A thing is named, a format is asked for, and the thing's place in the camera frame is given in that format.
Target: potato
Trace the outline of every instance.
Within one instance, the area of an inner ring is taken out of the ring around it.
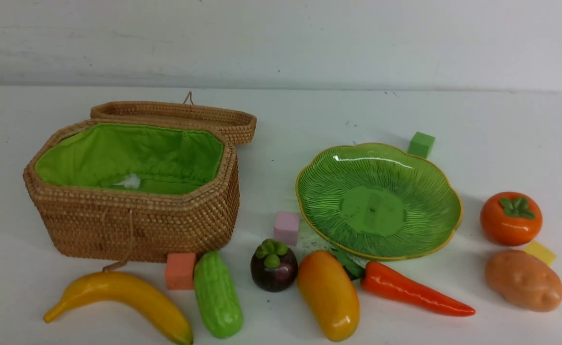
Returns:
[[[485,281],[509,303],[527,310],[552,311],[562,302],[558,275],[523,251],[494,254],[485,265]]]

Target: leaf-shaped plate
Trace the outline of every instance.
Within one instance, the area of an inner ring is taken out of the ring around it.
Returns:
[[[461,199],[437,166],[380,143],[322,151],[298,174],[296,196],[321,237],[373,260],[434,253],[463,217]]]

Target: white cotton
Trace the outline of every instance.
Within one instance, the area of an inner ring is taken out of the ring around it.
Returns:
[[[141,185],[141,179],[136,174],[130,174],[130,175],[126,175],[125,180],[114,185],[121,185],[124,186],[125,188],[130,188],[130,189],[138,189]]]

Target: white table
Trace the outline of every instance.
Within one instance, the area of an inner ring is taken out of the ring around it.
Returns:
[[[187,91],[0,87],[0,345],[168,343],[134,310],[116,303],[86,306],[51,324],[42,321],[69,282],[109,262],[68,258],[55,250],[27,195],[22,170],[53,132],[86,119],[93,105],[181,102]],[[502,248],[485,240],[478,223],[490,195],[503,190],[529,194],[545,215],[538,240],[557,253],[552,268],[562,279],[562,94],[193,91],[196,104],[258,117],[254,141],[239,149],[241,209],[234,237],[222,249],[241,299],[244,327],[218,341],[204,328],[193,292],[168,292],[191,321],[196,344],[328,343],[295,284],[281,293],[256,288],[250,257],[263,238],[272,236],[276,210],[298,210],[296,175],[319,151],[370,141],[406,148],[415,131],[436,136],[430,159],[461,194],[465,219],[441,251],[390,266],[473,306],[477,314],[437,316],[358,289],[362,319],[347,343],[562,344],[562,305],[546,314],[519,310],[486,287],[484,262]],[[307,243],[317,240],[307,230],[304,236]],[[130,263],[123,270],[165,291],[163,264]]]

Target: wicker basket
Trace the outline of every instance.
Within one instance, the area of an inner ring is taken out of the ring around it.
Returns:
[[[228,243],[239,209],[234,144],[251,141],[254,116],[197,105],[116,102],[94,107],[91,117],[51,136],[23,174],[60,253],[123,262],[165,262],[169,253],[200,255]],[[45,151],[103,122],[209,131],[224,144],[217,176],[186,195],[55,186],[40,179],[34,165]]]

